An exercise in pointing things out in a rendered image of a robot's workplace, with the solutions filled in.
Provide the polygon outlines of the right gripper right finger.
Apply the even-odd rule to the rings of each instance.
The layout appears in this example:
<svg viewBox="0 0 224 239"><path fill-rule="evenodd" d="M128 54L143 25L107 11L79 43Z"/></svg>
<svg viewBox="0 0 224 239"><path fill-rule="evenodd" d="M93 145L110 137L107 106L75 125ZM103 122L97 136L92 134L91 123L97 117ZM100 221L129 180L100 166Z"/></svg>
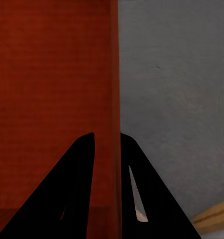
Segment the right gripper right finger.
<svg viewBox="0 0 224 239"><path fill-rule="evenodd" d="M122 239L201 239L135 139L120 134ZM137 219L131 167L148 222Z"/></svg>

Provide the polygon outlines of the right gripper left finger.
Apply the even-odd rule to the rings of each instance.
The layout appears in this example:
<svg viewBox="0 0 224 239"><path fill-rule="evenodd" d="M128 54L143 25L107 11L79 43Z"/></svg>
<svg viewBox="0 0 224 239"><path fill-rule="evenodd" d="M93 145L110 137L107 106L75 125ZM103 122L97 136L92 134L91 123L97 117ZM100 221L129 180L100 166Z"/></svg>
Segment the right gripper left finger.
<svg viewBox="0 0 224 239"><path fill-rule="evenodd" d="M95 134L79 137L0 233L0 239L86 239Z"/></svg>

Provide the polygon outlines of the storage box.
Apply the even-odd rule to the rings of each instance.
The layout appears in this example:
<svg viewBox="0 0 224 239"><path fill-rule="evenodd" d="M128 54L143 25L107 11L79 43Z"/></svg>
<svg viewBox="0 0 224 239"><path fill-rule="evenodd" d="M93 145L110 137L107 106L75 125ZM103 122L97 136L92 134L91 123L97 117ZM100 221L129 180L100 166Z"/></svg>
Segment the storage box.
<svg viewBox="0 0 224 239"><path fill-rule="evenodd" d="M0 0L0 233L91 132L86 239L122 239L118 0Z"/></svg>

